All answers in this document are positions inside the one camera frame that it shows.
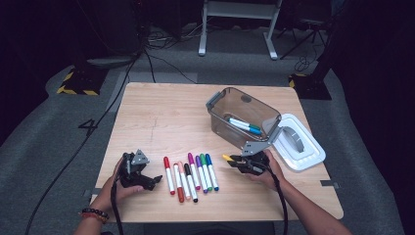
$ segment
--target bracelet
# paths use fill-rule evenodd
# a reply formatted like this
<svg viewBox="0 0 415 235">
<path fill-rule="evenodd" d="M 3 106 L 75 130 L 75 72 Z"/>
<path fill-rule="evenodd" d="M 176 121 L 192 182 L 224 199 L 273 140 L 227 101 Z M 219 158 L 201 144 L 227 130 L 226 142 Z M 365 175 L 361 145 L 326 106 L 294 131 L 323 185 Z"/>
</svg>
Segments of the bracelet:
<svg viewBox="0 0 415 235">
<path fill-rule="evenodd" d="M 83 209 L 80 215 L 82 217 L 95 217 L 98 220 L 100 220 L 103 224 L 105 224 L 107 220 L 110 219 L 110 216 L 107 213 L 90 208 Z"/>
</svg>

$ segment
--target yellow marker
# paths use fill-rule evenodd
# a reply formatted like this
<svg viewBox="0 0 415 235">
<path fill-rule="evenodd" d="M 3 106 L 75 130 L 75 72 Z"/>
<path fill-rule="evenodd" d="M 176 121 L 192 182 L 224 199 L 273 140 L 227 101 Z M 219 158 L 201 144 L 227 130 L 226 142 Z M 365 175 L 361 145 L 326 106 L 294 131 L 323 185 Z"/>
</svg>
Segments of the yellow marker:
<svg viewBox="0 0 415 235">
<path fill-rule="evenodd" d="M 227 156 L 227 155 L 222 155 L 222 158 L 226 161 L 230 161 L 230 162 L 234 162 L 233 159 L 231 159 L 231 157 Z"/>
</svg>

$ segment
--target blue marker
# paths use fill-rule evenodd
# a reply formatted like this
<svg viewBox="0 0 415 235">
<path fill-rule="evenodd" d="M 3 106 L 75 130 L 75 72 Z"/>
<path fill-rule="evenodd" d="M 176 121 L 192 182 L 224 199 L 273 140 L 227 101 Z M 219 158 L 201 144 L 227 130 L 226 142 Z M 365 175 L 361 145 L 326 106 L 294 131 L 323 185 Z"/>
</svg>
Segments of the blue marker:
<svg viewBox="0 0 415 235">
<path fill-rule="evenodd" d="M 217 185 L 216 175 L 214 175 L 213 165 L 211 164 L 210 155 L 206 154 L 206 158 L 207 158 L 207 167 L 210 173 L 211 182 L 213 184 L 214 191 L 219 191 L 219 185 Z"/>
</svg>

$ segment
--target marker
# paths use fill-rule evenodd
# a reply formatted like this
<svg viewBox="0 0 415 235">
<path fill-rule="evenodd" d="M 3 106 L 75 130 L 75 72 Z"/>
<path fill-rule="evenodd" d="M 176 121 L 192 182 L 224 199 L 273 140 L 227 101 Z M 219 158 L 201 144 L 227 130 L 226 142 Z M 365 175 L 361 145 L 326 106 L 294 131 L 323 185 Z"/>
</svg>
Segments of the marker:
<svg viewBox="0 0 415 235">
<path fill-rule="evenodd" d="M 207 168 L 210 173 L 211 182 L 213 183 L 214 191 L 219 191 L 219 185 L 217 184 L 216 175 L 214 175 L 213 165 L 211 164 L 210 155 L 206 154 Z"/>
<path fill-rule="evenodd" d="M 180 177 L 183 183 L 184 196 L 186 197 L 187 200 L 190 200 L 189 186 L 187 185 L 186 175 L 184 174 L 183 163 L 179 162 L 178 164 L 179 164 Z"/>
<path fill-rule="evenodd" d="M 198 195 L 196 194 L 195 184 L 193 183 L 192 173 L 188 164 L 184 164 L 184 171 L 186 171 L 187 181 L 189 181 L 190 193 L 192 194 L 193 202 L 198 202 Z"/>
<path fill-rule="evenodd" d="M 247 126 L 247 127 L 253 128 L 253 129 L 260 130 L 260 127 L 259 126 L 254 125 L 254 124 L 250 124 L 250 123 L 247 123 L 247 122 L 238 120 L 238 119 L 229 118 L 229 122 L 231 122 L 231 123 L 239 123 L 241 125 L 244 125 L 244 126 Z"/>
<path fill-rule="evenodd" d="M 168 157 L 164 157 L 164 167 L 165 174 L 167 175 L 168 189 L 170 190 L 170 195 L 174 195 L 174 185 L 173 179 L 171 177 L 170 163 L 168 162 Z"/>
<path fill-rule="evenodd" d="M 204 169 L 202 168 L 201 158 L 199 158 L 199 156 L 196 156 L 196 165 L 198 166 L 199 175 L 201 176 L 202 188 L 204 189 L 204 193 L 207 193 L 207 180 L 205 178 Z"/>
<path fill-rule="evenodd" d="M 210 181 L 210 177 L 208 176 L 207 160 L 205 159 L 204 154 L 201 154 L 201 162 L 202 162 L 202 169 L 204 170 L 204 174 L 205 174 L 205 179 L 207 181 L 207 190 L 211 191 L 211 181 Z"/>
<path fill-rule="evenodd" d="M 195 182 L 195 188 L 196 190 L 200 190 L 201 183 L 199 182 L 198 174 L 196 173 L 195 162 L 193 161 L 192 154 L 191 153 L 187 154 L 187 158 L 189 159 L 189 165 L 190 165 L 190 168 L 192 169 L 192 176 L 193 176 L 193 181 Z"/>
<path fill-rule="evenodd" d="M 184 202 L 184 196 L 183 196 L 183 187 L 181 185 L 180 181 L 180 173 L 179 173 L 179 166 L 177 164 L 173 165 L 174 168 L 174 177 L 176 178 L 176 185 L 177 185 L 177 195 L 179 196 L 179 202 Z"/>
<path fill-rule="evenodd" d="M 231 124 L 235 125 L 235 126 L 236 126 L 236 127 L 238 127 L 238 128 L 241 128 L 241 129 L 243 129 L 243 130 L 247 130 L 247 131 L 249 131 L 250 133 L 260 135 L 260 130 L 258 130 L 258 129 L 251 128 L 251 127 L 248 127 L 248 126 L 245 126 L 245 125 L 241 125 L 241 124 L 239 124 L 239 123 L 234 123 L 234 122 L 231 122 Z"/>
</svg>

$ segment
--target green marker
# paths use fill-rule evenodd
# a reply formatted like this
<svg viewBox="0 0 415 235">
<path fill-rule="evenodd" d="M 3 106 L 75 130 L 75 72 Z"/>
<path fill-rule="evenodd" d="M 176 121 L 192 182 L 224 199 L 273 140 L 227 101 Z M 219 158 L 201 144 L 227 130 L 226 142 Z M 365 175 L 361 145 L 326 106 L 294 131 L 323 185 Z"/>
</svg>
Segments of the green marker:
<svg viewBox="0 0 415 235">
<path fill-rule="evenodd" d="M 205 180 L 207 181 L 207 190 L 211 191 L 212 187 L 211 187 L 210 177 L 209 177 L 209 174 L 208 174 L 207 159 L 205 158 L 204 154 L 200 154 L 199 157 L 201 158 L 202 169 L 204 170 Z"/>
</svg>

